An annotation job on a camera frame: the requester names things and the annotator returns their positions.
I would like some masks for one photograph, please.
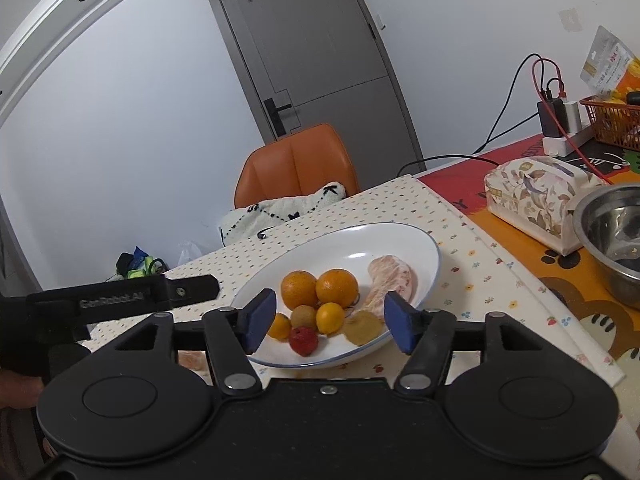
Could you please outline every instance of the kiwi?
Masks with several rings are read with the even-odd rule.
[[[354,345],[362,346],[380,335],[382,322],[372,313],[361,310],[344,321],[342,332]]]
[[[316,310],[309,305],[297,306],[291,313],[291,326],[293,328],[306,326],[312,330],[317,330]]]

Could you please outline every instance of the human hand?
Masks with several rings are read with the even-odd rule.
[[[26,377],[11,370],[0,370],[0,409],[33,408],[44,389],[39,377]]]

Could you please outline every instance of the orange chair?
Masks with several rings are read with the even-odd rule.
[[[236,186],[236,208],[315,193],[340,182],[347,196],[360,192],[356,173],[336,131],[320,124],[255,150],[244,164]]]

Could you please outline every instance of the polka dot tablecloth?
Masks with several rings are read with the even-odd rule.
[[[595,359],[591,358],[594,355],[591,346],[599,346],[588,336],[583,334],[582,339],[572,338],[569,329],[574,320],[569,311],[562,311],[563,306],[555,304],[555,310],[551,312],[544,304],[542,284],[537,279],[532,276],[523,279],[520,264],[511,260],[506,251],[453,206],[410,176],[392,180],[322,211],[273,228],[267,232],[265,240],[248,238],[171,270],[167,274],[169,278],[213,274],[221,286],[217,300],[174,310],[175,321],[200,319],[208,310],[229,305],[249,278],[286,251],[322,234],[370,222],[414,225],[437,241],[442,252],[442,268],[425,307],[448,310],[459,319],[476,321],[484,320],[491,311],[507,312],[594,369],[610,384],[622,378],[615,364],[610,365],[604,359],[599,361],[600,354]],[[92,340],[86,342],[86,346],[91,350],[100,348],[142,319],[135,317],[101,323],[93,330]],[[407,357],[390,342],[369,356],[335,368],[300,371],[258,365],[255,368],[265,384],[272,377],[385,377],[393,381],[406,360]],[[479,353],[457,352],[448,381],[478,362]]]

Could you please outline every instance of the door handle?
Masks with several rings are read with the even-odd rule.
[[[277,137],[283,137],[287,135],[287,131],[284,129],[284,124],[282,124],[282,119],[280,118],[280,112],[283,110],[288,110],[289,108],[293,108],[292,104],[284,105],[281,107],[277,107],[276,103],[272,98],[265,99],[263,101],[264,107],[267,108],[267,114],[271,119],[271,123],[273,123],[273,127],[276,130]]]

